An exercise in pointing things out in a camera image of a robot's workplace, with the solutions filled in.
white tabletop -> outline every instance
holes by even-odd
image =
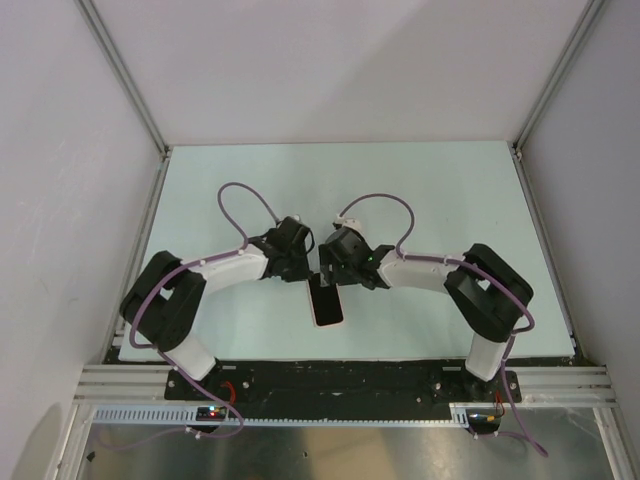
[[[409,202],[416,228],[408,251],[463,252],[486,243],[533,287],[537,320],[512,356],[571,356],[573,348],[540,244],[505,142],[372,143],[176,147],[146,252],[198,258],[240,244],[216,203],[218,188],[245,182],[275,212],[299,214],[317,242],[354,198],[387,192]],[[225,201],[249,236],[272,226],[249,192]],[[372,247],[393,244],[408,215],[389,200],[367,200],[350,212]],[[317,251],[311,254],[317,270]],[[415,289],[339,288],[345,321],[316,328],[306,284],[277,279],[236,285],[205,298],[195,329],[221,359],[417,359],[464,357],[472,331],[451,299]],[[149,361],[125,337],[121,360]]]

smartphone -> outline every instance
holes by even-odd
[[[320,274],[314,273],[307,280],[307,288],[315,326],[328,327],[342,323],[344,315],[338,287],[336,285],[320,286]]]

metal frame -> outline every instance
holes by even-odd
[[[153,117],[146,106],[131,74],[118,52],[109,32],[100,17],[92,0],[74,0],[82,13],[98,45],[102,49],[114,75],[122,85],[127,97],[142,120],[150,138],[161,155],[149,200],[141,220],[140,229],[134,249],[130,255],[127,273],[121,293],[130,287],[142,263],[153,218],[160,199],[160,193],[167,174],[171,149],[164,141]],[[566,297],[562,290],[553,255],[547,240],[546,231],[541,220],[529,180],[521,163],[520,150],[530,137],[543,113],[559,89],[563,79],[575,62],[588,36],[593,31],[598,19],[608,4],[607,0],[590,0],[575,26],[571,36],[556,62],[548,81],[531,112],[529,113],[518,135],[512,155],[514,165],[520,179],[536,232],[543,248],[552,281],[559,295],[561,308],[570,331],[574,325],[570,321]],[[110,329],[105,339],[99,360],[104,358],[111,345],[119,346],[122,342],[123,324],[117,309],[114,311]],[[128,423],[151,424],[184,421],[184,412],[192,411],[199,402],[170,402],[164,400],[164,389],[168,366],[154,365],[88,365],[80,378],[73,402],[72,411],[61,439],[54,462],[48,471],[48,479],[76,479],[82,468],[84,448],[89,440],[92,423]],[[638,478],[637,458],[630,447],[628,433],[622,422],[622,414],[618,408],[611,381],[604,367],[516,367],[522,391],[524,408],[592,408],[600,430],[611,469],[616,479]],[[466,418],[460,412],[468,404],[450,404],[454,421],[446,426],[465,426]],[[182,416],[172,412],[182,412]],[[304,426],[305,422],[265,422],[249,419],[252,425]],[[313,425],[328,425],[329,422]],[[424,426],[445,426],[444,424],[424,423]]]

